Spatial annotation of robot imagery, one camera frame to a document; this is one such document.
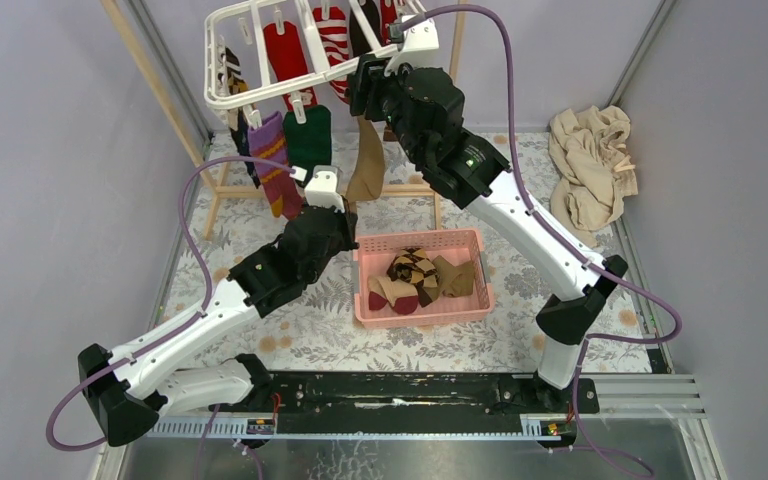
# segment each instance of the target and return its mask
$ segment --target gray wall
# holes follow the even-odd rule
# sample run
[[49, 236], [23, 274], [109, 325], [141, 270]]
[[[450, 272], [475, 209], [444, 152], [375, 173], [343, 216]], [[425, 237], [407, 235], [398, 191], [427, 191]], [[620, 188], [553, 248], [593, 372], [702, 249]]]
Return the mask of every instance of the gray wall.
[[673, 356], [731, 478], [768, 478], [768, 2], [679, 2], [623, 107], [640, 178], [627, 218], [686, 317]]
[[[318, 5], [318, 0], [310, 0]], [[181, 69], [196, 101], [203, 104], [204, 19], [229, 0], [145, 0], [163, 38]], [[348, 0], [332, 5], [348, 11]], [[454, 0], [424, 0], [431, 9], [456, 3]], [[652, 17], [658, 0], [479, 0], [502, 15], [510, 31], [516, 60], [517, 114], [521, 127], [544, 128], [552, 116], [567, 107], [583, 109], [605, 104], [620, 74]], [[292, 2], [282, 4], [284, 18], [296, 18]], [[272, 9], [261, 9], [270, 22]], [[505, 67], [501, 40], [488, 20], [467, 16], [458, 86], [467, 96], [467, 124], [481, 129], [499, 129], [507, 122]], [[448, 68], [454, 16], [438, 17], [439, 65]], [[240, 57], [250, 87], [257, 86], [257, 54], [247, 46], [235, 20], [219, 25], [226, 43]], [[331, 88], [316, 89], [320, 103], [332, 111], [338, 129], [357, 128]], [[284, 109], [272, 100], [259, 105], [264, 110]], [[222, 124], [203, 109], [214, 128]]]
[[[147, 327], [191, 169], [98, 1], [0, 0], [0, 479], [85, 478], [46, 419], [81, 349]], [[81, 398], [57, 433], [100, 434]]]

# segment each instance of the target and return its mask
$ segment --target crumpled fabric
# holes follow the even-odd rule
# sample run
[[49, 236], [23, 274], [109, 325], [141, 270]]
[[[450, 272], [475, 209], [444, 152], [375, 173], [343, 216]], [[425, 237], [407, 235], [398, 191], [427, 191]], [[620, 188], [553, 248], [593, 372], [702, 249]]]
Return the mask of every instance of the crumpled fabric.
[[562, 178], [549, 208], [573, 235], [596, 246], [591, 232], [618, 219], [623, 198], [637, 195], [637, 176], [626, 139], [631, 120], [618, 107], [567, 109], [549, 124], [549, 156]]

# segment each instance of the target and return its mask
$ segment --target pink basket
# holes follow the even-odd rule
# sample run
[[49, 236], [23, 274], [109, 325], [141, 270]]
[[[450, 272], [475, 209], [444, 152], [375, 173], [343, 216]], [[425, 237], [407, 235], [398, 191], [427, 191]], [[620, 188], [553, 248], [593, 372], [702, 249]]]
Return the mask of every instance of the pink basket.
[[[366, 328], [418, 327], [443, 323], [481, 320], [493, 311], [493, 286], [484, 271], [484, 242], [474, 228], [432, 230], [428, 232], [393, 233], [358, 237], [360, 247], [354, 251], [355, 316]], [[437, 301], [417, 308], [410, 315], [399, 315], [390, 306], [369, 310], [370, 275], [385, 275], [387, 267], [404, 247], [423, 247], [430, 258], [442, 255], [452, 265], [472, 260], [475, 264], [475, 286], [468, 297], [440, 296]]]

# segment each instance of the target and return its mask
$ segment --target robotic arm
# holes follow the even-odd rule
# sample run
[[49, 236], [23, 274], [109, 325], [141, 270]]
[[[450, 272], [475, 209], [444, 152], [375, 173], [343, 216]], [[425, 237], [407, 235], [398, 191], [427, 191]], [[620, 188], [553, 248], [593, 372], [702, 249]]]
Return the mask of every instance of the robotic arm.
[[[411, 45], [411, 39], [405, 45]], [[569, 392], [581, 343], [616, 284], [583, 268], [526, 211], [510, 163], [489, 142], [463, 128], [464, 95], [439, 68], [414, 68], [410, 49], [393, 59], [365, 55], [349, 78], [352, 115], [386, 121], [408, 159], [441, 196], [496, 229], [538, 269], [554, 295], [537, 316], [546, 344], [536, 376], [544, 404], [557, 404]], [[297, 169], [304, 179], [306, 172]], [[245, 404], [262, 396], [268, 374], [256, 359], [176, 370], [186, 359], [233, 329], [264, 318], [301, 296], [328, 261], [356, 248], [356, 214], [337, 193], [339, 171], [317, 167], [305, 187], [308, 205], [282, 235], [230, 270], [216, 286], [210, 304], [182, 311], [151, 332], [110, 351], [92, 345], [78, 356], [84, 380], [122, 359], [129, 363], [84, 390], [108, 443], [129, 443], [164, 415], [212, 404]], [[622, 276], [619, 257], [603, 258], [581, 245], [539, 202], [535, 209], [593, 263]], [[184, 334], [139, 358], [135, 352], [185, 323], [202, 318]]]

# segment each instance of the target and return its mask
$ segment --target wooden frame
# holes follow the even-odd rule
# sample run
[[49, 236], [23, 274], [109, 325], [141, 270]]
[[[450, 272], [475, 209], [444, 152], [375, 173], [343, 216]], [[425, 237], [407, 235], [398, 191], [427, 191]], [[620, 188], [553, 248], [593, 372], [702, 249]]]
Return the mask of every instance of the wooden frame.
[[[122, 37], [122, 41], [125, 43], [125, 47], [131, 53], [131, 57], [134, 59], [137, 68], [148, 83], [149, 88], [154, 93], [157, 103], [160, 104], [160, 108], [172, 124], [172, 128], [175, 130], [178, 140], [184, 146], [187, 154], [190, 156], [193, 165], [196, 167], [204, 164], [204, 155], [201, 147], [193, 139], [189, 133], [186, 123], [181, 117], [178, 107], [175, 106], [172, 101], [172, 97], [169, 95], [169, 91], [163, 82], [163, 79], [157, 73], [154, 64], [151, 61], [148, 53], [146, 52], [143, 44], [140, 42], [139, 37], [134, 32], [131, 23], [127, 17], [122, 13], [122, 9], [119, 7], [118, 0], [100, 0], [104, 10], [110, 17], [111, 23], [119, 32]], [[459, 3], [466, 3], [466, 0], [460, 0]], [[449, 65], [450, 75], [452, 80], [457, 75], [458, 59], [460, 57], [461, 37], [463, 35], [463, 13], [457, 14], [457, 23], [455, 26], [455, 36], [452, 45], [452, 57]], [[220, 202], [226, 198], [260, 198], [263, 196], [263, 192], [255, 189], [252, 186], [240, 186], [240, 185], [225, 185], [228, 179], [230, 164], [225, 163], [219, 167], [219, 178], [216, 179], [213, 175], [205, 170], [201, 173], [204, 185], [210, 189], [213, 194], [213, 200], [210, 203], [210, 209], [207, 214], [207, 222], [204, 228], [204, 238], [209, 240], [213, 236], [213, 226], [216, 223], [216, 217], [219, 213]], [[406, 184], [406, 185], [384, 185], [381, 192], [382, 197], [434, 197], [434, 225], [436, 229], [443, 228], [442, 219], [442, 200], [440, 195], [437, 195], [428, 184]]]

